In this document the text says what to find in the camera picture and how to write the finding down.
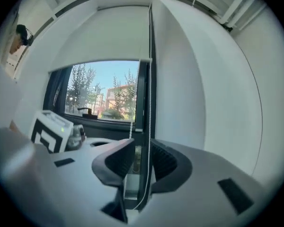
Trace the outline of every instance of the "window frame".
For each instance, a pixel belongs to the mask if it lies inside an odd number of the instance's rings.
[[[147,61],[139,61],[139,72],[138,72],[138,85],[137,85],[137,101],[136,101],[136,117],[133,122],[133,131],[144,132],[144,121],[145,121],[145,107],[146,107],[146,90],[147,90],[147,72],[149,63]],[[65,101],[67,94],[67,86],[69,83],[69,79],[71,76],[71,70],[73,66],[68,66],[66,68],[53,71],[50,76],[50,80],[46,89],[47,96],[44,98],[44,106],[43,109],[49,109],[58,115],[72,120],[74,119],[77,122],[82,122],[82,124],[95,127],[98,129],[107,129],[107,130],[121,130],[121,131],[129,131],[130,130],[130,122],[123,121],[110,121],[110,120],[101,120],[101,119],[87,119],[81,116],[71,115],[65,113]],[[53,106],[53,101],[55,94],[58,90],[59,85],[61,84],[61,88],[59,90],[59,94],[56,100],[55,106]]]

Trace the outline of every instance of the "window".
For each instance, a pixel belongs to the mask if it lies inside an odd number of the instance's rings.
[[[135,121],[138,68],[138,61],[99,61],[73,66],[64,112],[82,116],[89,109],[99,120]]]

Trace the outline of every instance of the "sky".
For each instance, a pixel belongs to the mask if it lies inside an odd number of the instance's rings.
[[[97,61],[85,63],[85,71],[89,68],[93,68],[96,71],[96,76],[92,82],[92,85],[96,85],[98,82],[104,89],[101,93],[104,94],[103,98],[106,98],[107,89],[114,87],[114,76],[117,80],[121,81],[121,85],[125,85],[124,74],[128,74],[128,69],[136,76],[138,70],[138,61]],[[72,71],[69,79],[69,84],[72,80]]]

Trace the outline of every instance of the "white device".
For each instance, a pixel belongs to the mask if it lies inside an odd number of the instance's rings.
[[[46,146],[49,153],[64,152],[73,126],[72,122],[50,110],[37,111],[29,136],[34,143]]]

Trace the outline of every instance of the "gray surface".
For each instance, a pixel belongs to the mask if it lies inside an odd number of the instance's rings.
[[[189,179],[175,192],[153,194],[132,226],[233,226],[246,220],[262,200],[262,188],[251,177],[215,154],[160,141],[187,156]],[[19,208],[41,226],[125,226],[102,213],[116,188],[103,186],[91,163],[114,144],[84,145],[71,152],[48,154],[42,145],[10,130],[0,130],[0,181]],[[56,167],[54,161],[75,162]],[[217,182],[232,178],[255,202],[237,215]]]

